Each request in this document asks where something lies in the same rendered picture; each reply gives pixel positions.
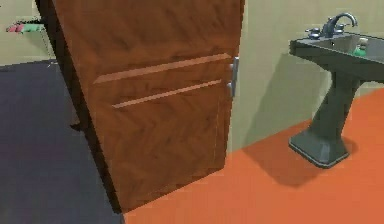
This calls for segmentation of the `dark grey pedestal sink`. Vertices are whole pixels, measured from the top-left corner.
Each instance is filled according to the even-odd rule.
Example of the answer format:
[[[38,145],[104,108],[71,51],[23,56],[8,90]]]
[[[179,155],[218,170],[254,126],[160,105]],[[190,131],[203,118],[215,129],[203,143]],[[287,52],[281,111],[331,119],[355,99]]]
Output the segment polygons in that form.
[[[353,51],[368,39],[366,55]],[[349,156],[341,133],[357,89],[365,82],[384,83],[384,38],[346,32],[332,38],[302,38],[290,42],[290,54],[311,61],[332,75],[332,85],[311,124],[289,139],[289,147],[321,168]]]

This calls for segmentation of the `green soap bottle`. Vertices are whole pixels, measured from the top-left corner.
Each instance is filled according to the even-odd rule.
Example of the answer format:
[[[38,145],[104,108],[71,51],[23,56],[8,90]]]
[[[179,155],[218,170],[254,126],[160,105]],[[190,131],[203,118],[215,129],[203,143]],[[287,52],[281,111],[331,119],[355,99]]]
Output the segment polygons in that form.
[[[366,55],[366,48],[368,46],[368,39],[367,38],[360,38],[358,40],[358,43],[353,51],[353,54],[355,56],[364,57]]]

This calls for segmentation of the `green and pink shelf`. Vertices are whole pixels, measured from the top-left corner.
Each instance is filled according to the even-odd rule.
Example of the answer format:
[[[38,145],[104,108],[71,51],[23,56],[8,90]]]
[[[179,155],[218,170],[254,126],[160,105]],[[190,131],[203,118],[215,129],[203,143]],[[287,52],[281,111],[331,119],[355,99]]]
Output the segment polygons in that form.
[[[45,29],[45,26],[39,22],[17,22],[6,28],[7,32],[14,33],[26,33],[26,32],[41,32]]]

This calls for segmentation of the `grey metal sink faucet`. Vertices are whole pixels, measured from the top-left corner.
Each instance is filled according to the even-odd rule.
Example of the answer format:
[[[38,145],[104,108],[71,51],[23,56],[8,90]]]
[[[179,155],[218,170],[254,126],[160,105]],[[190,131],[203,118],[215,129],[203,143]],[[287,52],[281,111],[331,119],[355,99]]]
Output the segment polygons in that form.
[[[343,17],[348,18],[350,22],[339,24],[339,20]],[[344,12],[334,17],[330,17],[322,28],[311,28],[307,29],[306,32],[308,33],[308,37],[310,39],[319,39],[320,37],[332,38],[334,35],[343,34],[344,28],[348,25],[356,27],[358,25],[358,21],[351,13]]]

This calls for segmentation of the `brown wooden room door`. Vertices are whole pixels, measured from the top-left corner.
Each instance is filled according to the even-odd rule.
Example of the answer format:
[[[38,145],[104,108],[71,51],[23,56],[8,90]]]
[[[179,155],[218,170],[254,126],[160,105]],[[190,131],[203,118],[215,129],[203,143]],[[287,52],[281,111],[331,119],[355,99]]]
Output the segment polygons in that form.
[[[113,210],[220,170],[245,0],[35,0]]]

